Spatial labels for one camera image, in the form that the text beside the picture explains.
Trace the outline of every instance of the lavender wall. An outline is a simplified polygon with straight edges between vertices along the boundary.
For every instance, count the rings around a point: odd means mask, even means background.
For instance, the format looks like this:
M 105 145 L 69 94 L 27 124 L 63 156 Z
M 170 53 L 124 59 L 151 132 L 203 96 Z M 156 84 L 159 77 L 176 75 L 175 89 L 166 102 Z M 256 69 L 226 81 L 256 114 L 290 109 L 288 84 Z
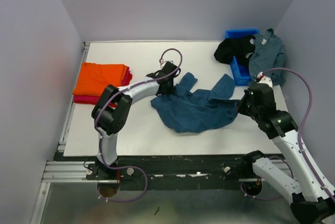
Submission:
M 335 6 L 334 0 L 294 0 L 276 33 L 285 42 L 287 67 L 301 73 L 313 91 L 303 138 L 320 168 L 335 183 Z M 292 75 L 283 86 L 289 111 L 300 123 L 308 104 L 303 83 Z
M 277 27 L 292 0 L 62 0 L 85 41 L 220 40 L 226 29 Z
M 82 43 L 61 0 L 0 0 L 0 223 L 30 223 Z

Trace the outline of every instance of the clothing pile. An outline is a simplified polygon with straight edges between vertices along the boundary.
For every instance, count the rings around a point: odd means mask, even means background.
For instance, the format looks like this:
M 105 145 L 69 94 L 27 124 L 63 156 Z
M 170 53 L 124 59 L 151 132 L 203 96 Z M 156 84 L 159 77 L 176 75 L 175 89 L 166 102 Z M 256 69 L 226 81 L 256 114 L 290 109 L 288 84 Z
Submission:
M 174 94 L 162 95 L 151 100 L 163 123 L 176 132 L 199 133 L 228 125 L 237 117 L 239 100 L 229 100 L 235 88 L 235 81 L 224 75 L 209 91 L 197 89 L 190 92 L 198 81 L 186 73 L 175 86 Z
M 73 90 L 73 101 L 95 105 L 108 85 L 115 87 L 130 83 L 132 75 L 124 64 L 82 63 L 77 85 Z
M 253 80 L 260 72 L 283 67 L 286 58 L 283 41 L 274 34 L 273 29 L 268 29 L 264 35 L 226 38 L 214 53 L 215 59 L 225 64 L 230 64 L 234 55 L 241 65 L 248 68 Z M 280 70 L 267 75 L 274 85 L 285 82 Z

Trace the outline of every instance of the white table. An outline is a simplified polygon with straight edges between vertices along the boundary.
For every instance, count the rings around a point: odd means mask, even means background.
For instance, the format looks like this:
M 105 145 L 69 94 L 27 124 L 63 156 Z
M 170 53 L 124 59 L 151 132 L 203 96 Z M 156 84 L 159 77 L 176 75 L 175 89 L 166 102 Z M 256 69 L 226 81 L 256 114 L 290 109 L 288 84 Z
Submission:
M 217 62 L 213 53 L 219 42 L 104 42 L 91 43 L 86 62 L 99 64 L 123 63 L 133 74 L 131 83 L 142 81 L 146 74 L 160 68 L 159 57 L 168 48 L 179 49 L 184 57 L 182 73 L 198 79 L 193 90 L 212 89 L 225 74 L 231 74 L 230 66 Z M 165 60 L 179 62 L 176 52 L 170 51 Z M 245 87 L 236 87 L 231 99 L 241 99 Z M 274 87 L 277 107 L 287 110 L 282 90 Z M 245 154 L 254 150 L 263 153 L 280 153 L 256 122 L 238 115 L 235 121 L 221 129 L 200 134 L 176 133 L 166 127 L 148 97 L 131 107 L 127 123 L 118 135 L 118 155 L 201 155 Z M 93 105 L 75 104 L 64 156 L 94 156 L 98 152 L 98 134 L 93 127 Z

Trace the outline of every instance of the bolt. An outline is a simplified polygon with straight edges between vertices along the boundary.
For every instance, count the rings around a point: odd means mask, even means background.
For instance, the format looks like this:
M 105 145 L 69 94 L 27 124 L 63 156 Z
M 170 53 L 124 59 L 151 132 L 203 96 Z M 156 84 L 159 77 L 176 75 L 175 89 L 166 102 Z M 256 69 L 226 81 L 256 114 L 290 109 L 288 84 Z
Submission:
M 133 168 L 130 167 L 130 168 L 127 169 L 127 174 L 128 175 L 132 175 L 133 173 L 134 173 L 134 169 Z
M 225 172 L 225 173 L 228 173 L 229 171 L 230 171 L 230 167 L 226 166 L 226 167 L 224 168 L 224 172 Z
M 90 169 L 86 169 L 85 173 L 86 175 L 91 175 L 93 172 Z

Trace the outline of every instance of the floor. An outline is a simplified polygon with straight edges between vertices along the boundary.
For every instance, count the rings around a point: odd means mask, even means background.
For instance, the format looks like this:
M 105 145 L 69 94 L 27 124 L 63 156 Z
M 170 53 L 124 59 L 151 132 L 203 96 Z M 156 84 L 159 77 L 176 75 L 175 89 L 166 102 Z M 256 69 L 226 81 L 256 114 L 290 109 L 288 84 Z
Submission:
M 122 198 L 139 192 L 119 192 Z M 277 192 L 263 187 L 264 197 Z M 51 186 L 42 223 L 297 223 L 283 199 L 257 201 L 240 191 L 148 191 L 132 203 L 106 203 L 98 199 L 94 183 L 54 183 Z

